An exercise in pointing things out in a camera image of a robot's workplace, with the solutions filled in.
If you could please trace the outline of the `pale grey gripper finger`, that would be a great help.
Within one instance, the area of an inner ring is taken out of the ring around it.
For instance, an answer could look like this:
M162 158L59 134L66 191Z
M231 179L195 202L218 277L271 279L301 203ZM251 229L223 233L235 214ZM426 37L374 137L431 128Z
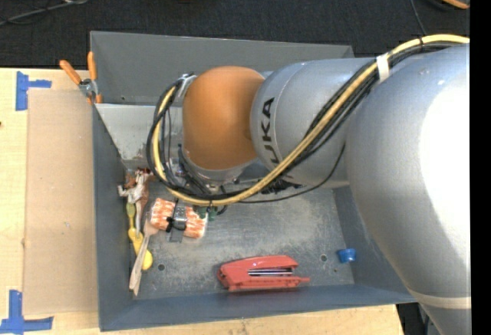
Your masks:
M183 240L186 223L186 206L176 201L172 217L170 218L170 242L177 243Z

